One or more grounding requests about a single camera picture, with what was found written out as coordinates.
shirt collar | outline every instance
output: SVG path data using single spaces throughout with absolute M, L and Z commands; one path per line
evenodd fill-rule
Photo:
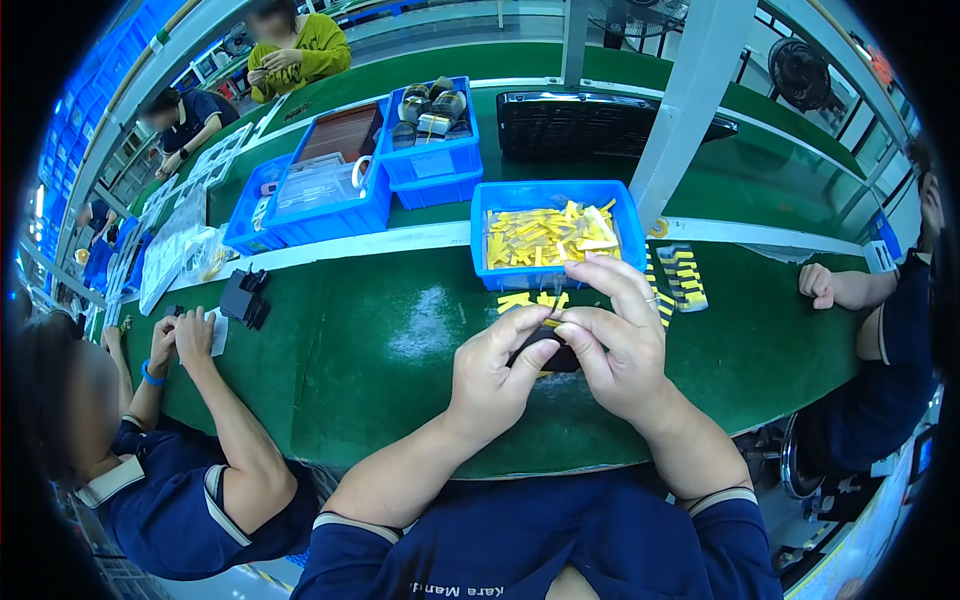
M 174 133 L 177 132 L 177 127 L 183 127 L 186 123 L 186 107 L 183 105 L 183 99 L 180 98 L 180 101 L 177 103 L 177 123 L 174 123 L 174 126 L 171 127 Z
M 143 467 L 135 456 L 77 490 L 77 497 L 91 509 L 97 508 L 128 485 L 143 479 Z

worker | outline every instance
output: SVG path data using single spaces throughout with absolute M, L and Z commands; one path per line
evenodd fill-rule
M 48 476 L 96 512 L 133 564 L 178 581 L 303 552 L 336 486 L 329 470 L 285 460 L 217 373 L 208 317 L 201 306 L 156 323 L 132 395 L 119 381 L 118 331 L 105 330 L 105 351 L 54 312 L 28 324 L 18 348 L 24 427 Z M 156 429 L 175 350 L 219 437 Z
M 885 459 L 906 442 L 938 381 L 930 353 L 929 281 L 944 211 L 932 162 L 918 143 L 921 233 L 895 271 L 833 273 L 814 263 L 800 271 L 800 293 L 813 307 L 872 309 L 856 337 L 859 373 L 797 417 L 798 470 L 841 481 Z
M 247 66 L 253 99 L 264 104 L 350 67 L 347 36 L 325 14 L 298 15 L 294 0 L 262 0 L 247 17 L 259 43 Z
M 119 218 L 119 215 L 111 209 L 106 202 L 96 198 L 92 201 L 84 202 L 77 211 L 77 231 L 89 226 L 93 229 L 93 239 L 90 240 L 92 246 L 97 240 L 107 234 L 110 226 Z
M 550 316 L 523 306 L 457 349 L 445 411 L 344 476 L 314 523 L 293 598 L 783 597 L 746 464 L 663 374 L 663 327 L 643 273 L 592 252 L 565 269 L 615 312 L 568 308 L 554 316 L 556 333 L 596 401 L 646 440 L 676 503 L 630 468 L 477 482 L 438 497 L 520 419 L 560 346 L 540 340 L 505 366 Z
M 214 133 L 240 118 L 233 104 L 220 94 L 202 89 L 180 93 L 174 87 L 161 90 L 140 107 L 139 114 L 150 129 L 160 132 L 163 162 L 156 178 L 161 181 L 173 175 Z

navy polo shirt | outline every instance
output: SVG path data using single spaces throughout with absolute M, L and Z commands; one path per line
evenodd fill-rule
M 405 536 L 322 513 L 291 598 L 543 598 L 572 565 L 600 598 L 779 598 L 756 497 L 734 488 L 690 512 L 617 469 L 477 482 Z
M 188 440 L 170 431 L 143 433 L 127 415 L 112 451 L 132 456 L 77 491 L 138 567 L 157 577 L 192 581 L 236 564 L 306 550 L 320 511 L 309 470 L 293 461 L 297 493 L 250 535 L 224 512 L 227 459 L 213 436 Z
M 910 250 L 897 289 L 878 308 L 880 360 L 865 361 L 856 377 L 818 404 L 830 460 L 849 475 L 895 452 L 913 434 L 937 389 L 930 353 L 930 267 Z
M 178 124 L 160 134 L 163 153 L 167 155 L 176 152 L 196 137 L 213 115 L 220 115 L 220 124 L 224 127 L 240 118 L 237 109 L 226 98 L 201 89 L 183 92 L 180 96 L 179 111 Z

yellow shirt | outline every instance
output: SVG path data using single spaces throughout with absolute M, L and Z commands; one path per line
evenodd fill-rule
M 267 93 L 254 87 L 253 99 L 265 104 L 277 94 L 283 95 L 307 84 L 342 73 L 350 68 L 350 47 L 347 45 L 347 36 L 340 31 L 340 27 L 333 19 L 325 14 L 314 13 L 307 17 L 294 48 L 303 51 L 303 61 L 292 64 L 285 69 L 267 74 L 264 85 Z M 263 58 L 271 52 L 279 50 L 276 46 L 256 44 L 250 52 L 247 66 L 255 69 L 263 63 Z

green table surface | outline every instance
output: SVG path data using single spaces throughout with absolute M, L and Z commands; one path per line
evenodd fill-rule
M 494 67 L 490 60 L 503 51 L 497 46 L 509 47 L 511 59 L 499 60 Z M 585 73 L 603 81 L 654 88 L 657 82 L 659 88 L 665 84 L 670 63 L 607 52 L 588 48 Z M 306 102 L 311 104 L 308 117 L 440 74 L 466 72 L 473 79 L 543 76 L 552 74 L 554 59 L 559 70 L 560 60 L 555 44 L 487 44 L 412 56 L 420 58 L 384 60 L 294 92 L 264 133 L 289 124 L 282 122 L 283 115 Z M 630 61 L 622 62 L 621 57 Z M 650 67 L 642 83 L 633 81 L 640 67 Z M 485 180 L 630 180 L 635 160 L 520 165 L 502 159 L 494 106 L 500 91 L 503 88 L 472 92 Z M 728 90 L 725 103 L 733 96 L 734 103 L 738 98 L 749 104 L 755 100 L 750 94 Z M 817 137 L 805 125 L 810 124 L 756 96 L 762 102 L 755 103 L 759 106 L 755 112 L 770 120 L 779 118 L 780 129 L 792 127 L 792 134 L 807 135 L 805 141 L 817 145 L 809 139 Z M 749 107 L 731 108 L 752 114 Z M 269 109 L 270 105 L 245 115 L 211 143 L 248 122 L 258 122 Z M 764 120 L 759 114 L 752 116 Z M 252 169 L 292 152 L 302 134 L 299 129 L 280 135 L 236 158 L 225 181 L 209 190 L 208 223 L 227 222 Z M 830 154 L 825 140 L 818 143 Z M 836 226 L 836 210 L 827 197 L 842 179 L 838 170 L 824 168 L 825 161 L 800 150 L 764 130 L 741 126 L 736 137 L 701 148 L 665 214 L 854 238 L 852 231 L 845 234 Z M 835 157 L 844 162 L 840 156 Z M 194 160 L 181 167 L 182 178 Z M 152 189 L 144 192 L 139 204 Z M 458 221 L 468 219 L 468 214 L 469 202 L 408 212 L 395 198 L 388 227 Z M 853 339 L 860 316 L 843 309 L 813 311 L 809 299 L 796 291 L 798 266 L 730 244 L 693 246 L 710 308 L 674 318 L 667 336 L 667 374 L 726 431 L 742 431 L 792 413 L 855 374 Z M 850 257 L 824 255 L 815 260 L 832 269 L 865 268 L 862 259 Z M 656 259 L 655 265 L 662 277 Z M 121 320 L 131 314 L 134 323 L 126 336 L 131 364 L 138 365 L 149 354 L 152 325 L 165 306 L 212 308 L 219 304 L 224 285 L 219 281 L 169 292 L 148 317 L 139 314 L 135 302 L 125 305 Z M 347 467 L 445 408 L 453 352 L 497 317 L 497 296 L 487 292 L 474 274 L 467 248 L 341 258 L 282 269 L 271 272 L 264 293 L 272 311 L 263 328 L 248 331 L 231 321 L 226 352 L 215 362 L 283 452 Z M 592 291 L 571 293 L 571 304 L 598 301 L 606 303 Z M 133 378 L 135 385 L 138 373 Z M 171 371 L 163 410 L 204 431 L 215 431 L 182 369 Z M 517 426 L 456 475 L 553 473 L 645 460 L 649 451 L 642 439 L 595 403 L 581 374 L 554 374 L 537 383 Z

